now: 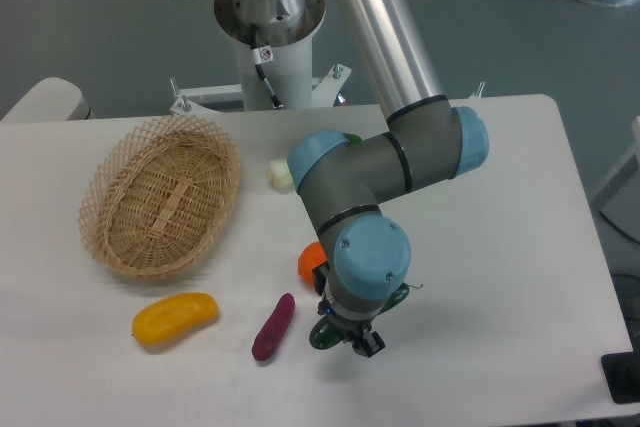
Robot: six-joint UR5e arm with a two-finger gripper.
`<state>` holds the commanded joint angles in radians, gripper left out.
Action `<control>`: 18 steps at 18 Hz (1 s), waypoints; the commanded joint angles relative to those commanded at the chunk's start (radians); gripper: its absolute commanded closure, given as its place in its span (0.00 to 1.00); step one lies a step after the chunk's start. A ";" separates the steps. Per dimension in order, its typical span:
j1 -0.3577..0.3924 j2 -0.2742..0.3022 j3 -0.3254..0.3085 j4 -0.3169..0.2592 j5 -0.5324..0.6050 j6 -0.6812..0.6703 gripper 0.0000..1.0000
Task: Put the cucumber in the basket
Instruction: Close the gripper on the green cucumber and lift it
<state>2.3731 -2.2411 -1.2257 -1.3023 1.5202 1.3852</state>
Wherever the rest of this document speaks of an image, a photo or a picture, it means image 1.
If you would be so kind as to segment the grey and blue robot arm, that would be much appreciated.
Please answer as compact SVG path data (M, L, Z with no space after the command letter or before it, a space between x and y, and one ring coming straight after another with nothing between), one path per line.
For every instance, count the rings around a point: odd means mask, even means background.
M483 121L449 103L404 0L338 0L353 32L387 130L352 142L322 131L299 142L287 164L326 259L312 272L319 350L349 343L362 356L385 344L374 319L407 296L411 247L382 203L480 167L489 152ZM247 110L308 109L311 39L324 0L215 0L234 45Z

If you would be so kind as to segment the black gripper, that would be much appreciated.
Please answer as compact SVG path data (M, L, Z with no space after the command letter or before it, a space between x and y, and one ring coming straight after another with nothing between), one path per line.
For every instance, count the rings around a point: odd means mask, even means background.
M333 269L325 262L313 270L314 288L321 295L318 314L349 330L353 351L371 358L386 344L373 329L384 309L384 268L375 261L336 260Z

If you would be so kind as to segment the green vegetable behind arm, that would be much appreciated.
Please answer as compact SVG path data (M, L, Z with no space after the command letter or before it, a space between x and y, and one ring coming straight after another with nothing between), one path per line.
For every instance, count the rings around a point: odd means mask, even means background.
M363 139L356 134L344 133L344 137L350 144L353 144L353 145L357 145L363 142Z

